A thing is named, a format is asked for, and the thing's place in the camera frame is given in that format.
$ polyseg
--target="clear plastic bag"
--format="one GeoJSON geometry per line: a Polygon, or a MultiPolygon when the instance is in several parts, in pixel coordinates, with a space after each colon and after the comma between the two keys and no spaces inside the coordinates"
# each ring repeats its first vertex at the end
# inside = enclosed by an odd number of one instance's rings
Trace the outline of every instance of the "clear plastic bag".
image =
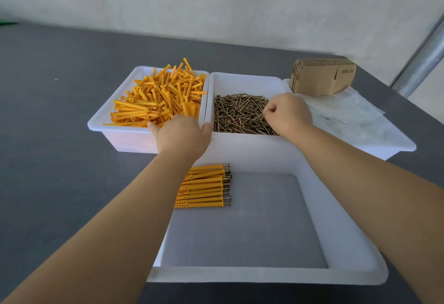
{"type": "Polygon", "coordinates": [[[298,94],[307,102],[313,123],[352,145],[391,144],[384,112],[364,99],[353,88],[331,95],[311,97],[298,94]]]}

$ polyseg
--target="person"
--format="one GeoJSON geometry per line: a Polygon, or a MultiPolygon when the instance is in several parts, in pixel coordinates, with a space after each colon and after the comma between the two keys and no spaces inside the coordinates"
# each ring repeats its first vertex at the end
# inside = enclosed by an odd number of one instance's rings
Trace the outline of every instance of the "person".
{"type": "MultiPolygon", "coordinates": [[[[313,126],[304,100],[286,93],[263,111],[350,217],[393,262],[423,303],[444,303],[444,190],[313,126]]],[[[211,140],[208,123],[175,116],[158,155],[37,268],[4,304],[136,303],[162,244],[179,186],[211,140]]]]}

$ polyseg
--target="empty tray bottom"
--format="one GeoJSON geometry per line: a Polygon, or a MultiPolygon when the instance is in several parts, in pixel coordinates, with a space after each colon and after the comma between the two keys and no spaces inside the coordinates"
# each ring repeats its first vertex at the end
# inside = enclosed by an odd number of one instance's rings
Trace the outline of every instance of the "empty tray bottom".
{"type": "Polygon", "coordinates": [[[295,176],[235,172],[230,193],[173,212],[161,266],[328,268],[295,176]]]}

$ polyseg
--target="metal pipe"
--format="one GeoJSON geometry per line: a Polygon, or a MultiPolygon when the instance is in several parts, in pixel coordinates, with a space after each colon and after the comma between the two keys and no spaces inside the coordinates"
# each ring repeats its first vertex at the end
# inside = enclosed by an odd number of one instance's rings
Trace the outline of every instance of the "metal pipe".
{"type": "Polygon", "coordinates": [[[392,89],[409,97],[444,58],[444,20],[399,74],[392,89]]]}

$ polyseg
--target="stack of flattened cardboard boxes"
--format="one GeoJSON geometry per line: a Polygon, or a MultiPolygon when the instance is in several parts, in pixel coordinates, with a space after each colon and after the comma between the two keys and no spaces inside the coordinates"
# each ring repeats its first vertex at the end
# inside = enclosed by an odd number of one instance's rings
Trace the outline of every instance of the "stack of flattened cardboard boxes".
{"type": "Polygon", "coordinates": [[[298,59],[290,88],[295,94],[333,95],[351,86],[356,65],[348,59],[298,59]]]}

